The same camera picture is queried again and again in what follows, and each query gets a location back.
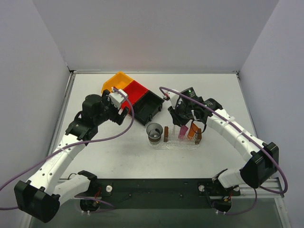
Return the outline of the white toothbrush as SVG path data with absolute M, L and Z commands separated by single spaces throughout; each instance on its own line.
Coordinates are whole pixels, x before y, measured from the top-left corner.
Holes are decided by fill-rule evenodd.
M 177 126 L 176 125 L 173 126 L 172 136 L 173 136 L 174 139 L 177 137 Z

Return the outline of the glass cup with brown band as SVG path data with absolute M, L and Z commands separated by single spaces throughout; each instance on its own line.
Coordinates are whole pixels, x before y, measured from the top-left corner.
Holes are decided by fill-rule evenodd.
M 159 123 L 151 123 L 146 128 L 149 143 L 159 143 L 163 133 L 163 127 Z

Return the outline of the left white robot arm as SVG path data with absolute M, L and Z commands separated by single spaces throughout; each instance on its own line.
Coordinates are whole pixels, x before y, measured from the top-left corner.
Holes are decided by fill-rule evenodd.
M 121 108 L 128 102 L 122 89 L 104 90 L 102 95 L 88 95 L 82 109 L 69 124 L 57 148 L 42 166 L 27 181 L 18 181 L 14 187 L 18 208 L 23 212 L 49 222 L 59 207 L 79 193 L 93 195 L 97 191 L 96 176 L 86 171 L 59 184 L 58 181 L 74 158 L 89 144 L 98 132 L 98 127 L 110 120 L 121 125 L 129 108 Z

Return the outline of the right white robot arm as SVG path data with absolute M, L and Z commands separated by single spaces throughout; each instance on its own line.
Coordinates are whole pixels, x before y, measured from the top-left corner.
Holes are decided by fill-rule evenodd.
M 223 188 L 247 184 L 256 189 L 277 172 L 278 146 L 249 133 L 213 98 L 204 100 L 192 87 L 182 92 L 166 91 L 164 98 L 171 102 L 168 111 L 174 125 L 182 127 L 189 121 L 203 123 L 226 139 L 245 161 L 243 167 L 226 169 L 216 176 Z

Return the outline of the orange toothpaste tube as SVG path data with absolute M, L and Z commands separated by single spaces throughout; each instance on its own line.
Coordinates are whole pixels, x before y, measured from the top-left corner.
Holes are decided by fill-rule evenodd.
M 187 139 L 192 140 L 194 135 L 197 133 L 198 126 L 192 122 L 188 131 Z

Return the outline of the clear holder with wooden ends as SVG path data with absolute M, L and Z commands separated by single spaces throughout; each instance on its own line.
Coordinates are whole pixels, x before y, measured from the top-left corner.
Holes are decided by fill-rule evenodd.
M 199 145 L 202 139 L 202 129 L 197 126 L 165 126 L 163 140 L 165 143 Z

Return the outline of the pink toothpaste tube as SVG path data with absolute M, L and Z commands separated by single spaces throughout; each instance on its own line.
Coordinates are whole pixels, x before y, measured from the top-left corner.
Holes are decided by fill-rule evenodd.
M 188 127 L 186 125 L 182 126 L 179 131 L 178 139 L 184 140 L 186 137 L 187 131 L 188 131 Z

